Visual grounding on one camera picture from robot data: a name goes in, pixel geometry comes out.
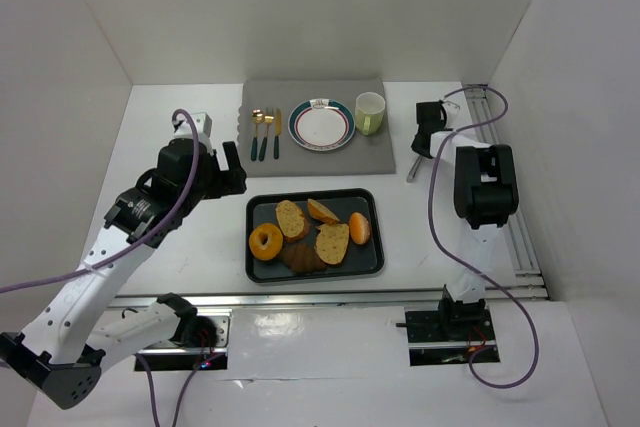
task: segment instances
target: mug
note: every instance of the mug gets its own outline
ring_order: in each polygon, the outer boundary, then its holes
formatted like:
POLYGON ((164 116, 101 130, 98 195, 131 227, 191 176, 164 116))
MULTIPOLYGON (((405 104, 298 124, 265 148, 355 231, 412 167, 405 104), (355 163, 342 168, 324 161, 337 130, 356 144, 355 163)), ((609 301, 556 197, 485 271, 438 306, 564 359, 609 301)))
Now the mug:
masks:
POLYGON ((356 129, 362 135, 375 134, 382 125, 386 109, 384 97, 365 92, 356 99, 356 129))

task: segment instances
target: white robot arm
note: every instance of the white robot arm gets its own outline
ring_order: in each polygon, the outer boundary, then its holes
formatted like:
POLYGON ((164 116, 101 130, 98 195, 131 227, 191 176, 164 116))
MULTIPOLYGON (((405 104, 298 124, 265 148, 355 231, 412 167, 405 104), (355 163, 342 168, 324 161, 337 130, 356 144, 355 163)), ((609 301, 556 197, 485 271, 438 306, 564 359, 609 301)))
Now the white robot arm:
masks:
MULTIPOLYGON (((446 128, 443 102, 417 104, 416 117, 418 133, 411 148, 434 158, 452 133, 446 128)), ((511 148, 458 134, 445 145, 440 162, 454 167, 453 201, 463 224, 457 255, 489 274, 495 240, 519 203, 511 148)), ((485 299, 485 280, 457 263, 452 265, 438 308, 443 329, 468 332, 482 318, 485 299)))
MULTIPOLYGON (((430 152, 432 157, 436 156, 440 145, 450 133, 450 131, 440 131, 431 136, 430 152)), ((477 142, 464 135, 456 135, 445 146, 440 160, 455 166, 456 153, 460 147, 487 150, 491 145, 477 142)), ((482 176, 483 182, 492 182, 495 180, 495 178, 491 178, 486 174, 482 176)), ((461 223, 463 225, 460 230, 460 240, 458 242, 460 246, 459 256, 475 266, 482 273, 491 273, 491 256, 493 254, 495 240, 498 238, 502 226, 494 223, 480 225, 476 229, 473 229, 466 220, 461 220, 461 223)), ((471 304, 477 303, 487 297, 485 281, 469 269, 457 263, 451 266, 451 274, 446 288, 454 302, 471 304)))
POLYGON ((229 169, 220 170, 209 140, 211 119, 206 114, 192 118, 200 148, 197 172, 187 197, 176 215, 167 219, 166 227, 147 235, 142 245, 104 268, 93 268, 160 226, 186 188, 194 154, 193 134, 186 122, 176 126, 174 139, 160 150, 157 167, 122 193, 105 216, 105 226, 77 269, 92 272, 67 283, 22 332, 0 335, 0 358, 63 409, 84 400, 102 373, 124 358, 161 340, 190 345, 196 329, 207 328, 208 319, 198 318, 197 309, 175 294, 163 295, 144 311, 95 328, 131 274, 200 200, 246 190, 246 174, 235 144, 223 144, 229 169))

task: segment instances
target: gold spoon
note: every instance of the gold spoon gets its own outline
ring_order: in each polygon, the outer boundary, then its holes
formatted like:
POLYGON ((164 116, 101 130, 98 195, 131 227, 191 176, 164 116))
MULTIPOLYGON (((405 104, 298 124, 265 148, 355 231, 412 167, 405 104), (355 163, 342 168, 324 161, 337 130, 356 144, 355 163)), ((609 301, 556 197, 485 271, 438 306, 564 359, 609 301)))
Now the gold spoon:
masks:
POLYGON ((251 120, 256 124, 256 132, 253 134, 253 142, 251 143, 251 160, 258 158, 258 126, 264 122, 264 114, 260 109, 251 112, 251 120))

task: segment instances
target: gray placemat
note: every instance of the gray placemat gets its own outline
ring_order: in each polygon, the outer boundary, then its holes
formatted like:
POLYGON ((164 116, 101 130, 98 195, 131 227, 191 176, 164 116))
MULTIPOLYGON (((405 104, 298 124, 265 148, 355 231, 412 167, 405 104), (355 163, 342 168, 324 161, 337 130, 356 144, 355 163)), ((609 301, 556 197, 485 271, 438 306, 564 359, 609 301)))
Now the gray placemat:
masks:
MULTIPOLYGON (((296 144, 287 128, 289 115, 298 105, 310 99, 333 99, 355 114, 356 98, 363 92, 376 92, 383 97, 384 86, 376 80, 338 81, 255 81, 244 84, 242 106, 238 116, 238 153, 249 177, 290 177, 310 175, 393 174, 396 164, 389 135, 388 112, 380 130, 364 136, 358 131, 342 148, 331 152, 313 152, 296 144), (280 158, 273 158, 275 123, 269 129, 267 155, 263 162, 251 160, 254 124, 253 109, 279 108, 282 112, 280 158)), ((258 149, 265 133, 260 125, 258 149)))

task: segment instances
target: white plate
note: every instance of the white plate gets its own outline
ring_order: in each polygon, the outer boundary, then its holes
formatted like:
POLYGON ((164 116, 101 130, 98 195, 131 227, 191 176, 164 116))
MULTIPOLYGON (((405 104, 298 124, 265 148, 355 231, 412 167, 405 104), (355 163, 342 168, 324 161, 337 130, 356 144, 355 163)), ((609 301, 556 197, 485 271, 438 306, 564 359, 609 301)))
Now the white plate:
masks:
POLYGON ((305 149, 335 150, 345 145, 356 130, 353 114, 335 100, 312 99, 293 109, 289 133, 305 149))

